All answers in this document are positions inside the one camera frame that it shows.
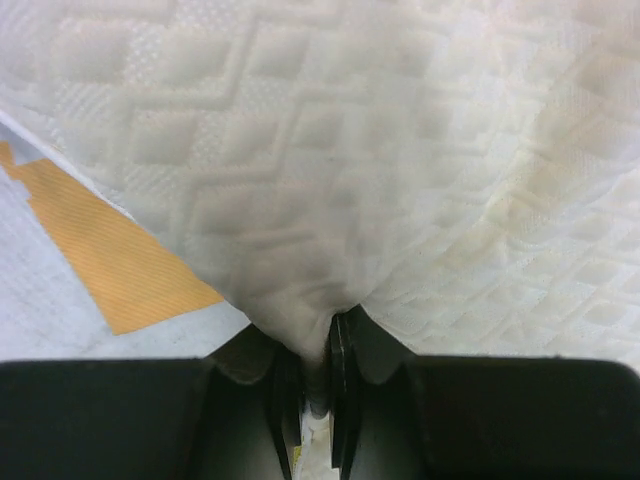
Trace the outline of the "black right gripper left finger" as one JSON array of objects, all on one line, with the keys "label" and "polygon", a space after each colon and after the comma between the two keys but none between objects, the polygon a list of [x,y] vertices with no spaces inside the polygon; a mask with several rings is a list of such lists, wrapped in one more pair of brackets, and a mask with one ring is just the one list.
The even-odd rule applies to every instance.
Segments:
[{"label": "black right gripper left finger", "polygon": [[5,479],[289,479],[299,360],[247,327],[204,358],[8,361]]}]

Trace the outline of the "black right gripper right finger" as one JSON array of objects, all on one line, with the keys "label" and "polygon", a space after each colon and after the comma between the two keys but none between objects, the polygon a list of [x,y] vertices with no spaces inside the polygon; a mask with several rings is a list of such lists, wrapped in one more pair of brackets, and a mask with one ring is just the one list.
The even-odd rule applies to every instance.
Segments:
[{"label": "black right gripper right finger", "polygon": [[344,479],[635,479],[639,377],[562,357],[418,355],[335,316],[331,460]]}]

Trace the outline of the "yellow pillowcase with blue lining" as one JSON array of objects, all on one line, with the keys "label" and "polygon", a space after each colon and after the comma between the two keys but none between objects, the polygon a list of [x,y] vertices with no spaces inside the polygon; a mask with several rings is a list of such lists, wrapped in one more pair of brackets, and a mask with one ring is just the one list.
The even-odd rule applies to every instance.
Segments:
[{"label": "yellow pillowcase with blue lining", "polygon": [[111,331],[127,334],[222,301],[139,225],[42,156],[19,164],[1,143],[1,166],[70,263]]}]

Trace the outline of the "cream quilted pillow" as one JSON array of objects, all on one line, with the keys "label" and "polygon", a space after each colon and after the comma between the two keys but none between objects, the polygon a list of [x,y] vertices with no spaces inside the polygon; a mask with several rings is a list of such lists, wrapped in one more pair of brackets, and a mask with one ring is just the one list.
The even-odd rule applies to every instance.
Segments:
[{"label": "cream quilted pillow", "polygon": [[1,121],[310,373],[639,364],[635,1],[5,1]]}]

